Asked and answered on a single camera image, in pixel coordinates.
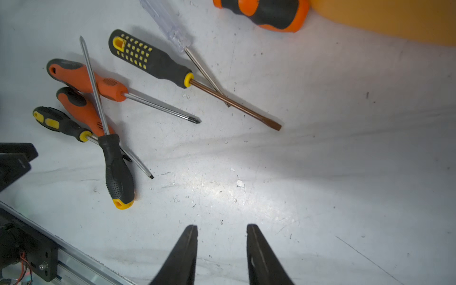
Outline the small black yellow screwdriver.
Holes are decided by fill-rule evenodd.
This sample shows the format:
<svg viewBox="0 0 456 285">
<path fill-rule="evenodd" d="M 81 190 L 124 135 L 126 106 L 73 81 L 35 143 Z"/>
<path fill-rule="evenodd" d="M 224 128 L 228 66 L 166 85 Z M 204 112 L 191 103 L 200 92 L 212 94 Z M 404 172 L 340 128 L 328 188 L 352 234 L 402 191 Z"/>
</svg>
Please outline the small black yellow screwdriver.
<svg viewBox="0 0 456 285">
<path fill-rule="evenodd" d="M 50 107 L 39 106 L 34 109 L 33 116 L 41 126 L 58 133 L 74 137 L 77 141 L 88 141 L 99 144 L 98 137 L 89 129 L 83 128 L 62 111 Z"/>
</svg>

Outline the orange black screwdriver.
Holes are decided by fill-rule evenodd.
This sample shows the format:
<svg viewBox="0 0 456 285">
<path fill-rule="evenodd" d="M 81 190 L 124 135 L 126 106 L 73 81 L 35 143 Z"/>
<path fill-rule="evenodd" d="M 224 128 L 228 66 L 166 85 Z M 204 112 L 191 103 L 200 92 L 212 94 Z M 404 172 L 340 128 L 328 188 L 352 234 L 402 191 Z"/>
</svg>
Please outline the orange black screwdriver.
<svg viewBox="0 0 456 285">
<path fill-rule="evenodd" d="M 105 135 L 102 121 L 92 103 L 70 87 L 57 91 L 57 99 L 74 119 L 87 125 L 97 137 Z"/>
<path fill-rule="evenodd" d="M 91 79 L 88 68 L 85 64 L 65 59 L 52 59 L 47 63 L 47 73 L 55 80 L 66 84 L 83 93 L 92 93 L 92 82 L 97 84 L 98 94 L 115 102 L 123 102 L 131 99 L 137 103 L 144 104 L 167 114 L 176 116 L 194 124 L 200 124 L 201 120 L 194 115 L 178 110 L 166 103 L 157 100 L 148 100 L 133 93 L 130 93 L 125 85 L 113 78 L 103 78 L 94 74 Z"/>
</svg>

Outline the long black yellow screwdriver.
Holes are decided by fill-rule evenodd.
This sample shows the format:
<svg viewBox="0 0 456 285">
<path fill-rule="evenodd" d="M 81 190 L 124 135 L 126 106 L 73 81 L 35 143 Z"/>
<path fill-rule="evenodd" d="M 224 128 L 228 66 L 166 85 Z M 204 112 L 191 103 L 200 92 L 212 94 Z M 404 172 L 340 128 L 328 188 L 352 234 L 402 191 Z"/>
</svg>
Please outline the long black yellow screwdriver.
<svg viewBox="0 0 456 285">
<path fill-rule="evenodd" d="M 124 162 L 120 148 L 120 137 L 118 134 L 112 134 L 109 131 L 86 42 L 82 36 L 80 36 L 79 41 L 104 132 L 104 135 L 98 138 L 98 142 L 104 154 L 106 186 L 115 207 L 119 210 L 126 210 L 134 204 L 135 200 L 133 175 Z"/>
</svg>

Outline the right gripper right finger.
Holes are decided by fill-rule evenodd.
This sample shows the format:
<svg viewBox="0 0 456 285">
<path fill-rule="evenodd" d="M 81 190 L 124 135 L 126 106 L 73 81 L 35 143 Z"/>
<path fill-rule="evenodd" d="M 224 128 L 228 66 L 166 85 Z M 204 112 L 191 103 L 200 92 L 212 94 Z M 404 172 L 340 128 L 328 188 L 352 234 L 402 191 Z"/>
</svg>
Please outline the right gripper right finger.
<svg viewBox="0 0 456 285">
<path fill-rule="evenodd" d="M 293 285 L 256 224 L 247 225 L 247 262 L 251 285 Z"/>
</svg>

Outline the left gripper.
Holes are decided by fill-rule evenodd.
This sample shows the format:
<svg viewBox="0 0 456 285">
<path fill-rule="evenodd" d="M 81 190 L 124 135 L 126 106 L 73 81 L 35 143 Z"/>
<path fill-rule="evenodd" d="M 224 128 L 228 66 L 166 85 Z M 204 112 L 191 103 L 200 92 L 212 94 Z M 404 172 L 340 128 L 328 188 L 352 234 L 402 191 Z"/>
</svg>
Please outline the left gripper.
<svg viewBox="0 0 456 285">
<path fill-rule="evenodd" d="M 31 170 L 31 161 L 38 157 L 32 143 L 1 143 L 1 191 Z"/>
</svg>

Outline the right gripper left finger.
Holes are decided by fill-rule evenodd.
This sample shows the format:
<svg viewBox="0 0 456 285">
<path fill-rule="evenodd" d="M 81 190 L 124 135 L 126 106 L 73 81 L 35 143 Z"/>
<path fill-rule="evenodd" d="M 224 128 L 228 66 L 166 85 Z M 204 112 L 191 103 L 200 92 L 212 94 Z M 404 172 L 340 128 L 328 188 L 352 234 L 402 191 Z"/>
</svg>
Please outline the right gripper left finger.
<svg viewBox="0 0 456 285">
<path fill-rule="evenodd" d="M 198 228 L 185 228 L 150 285 L 193 285 L 198 249 Z"/>
</svg>

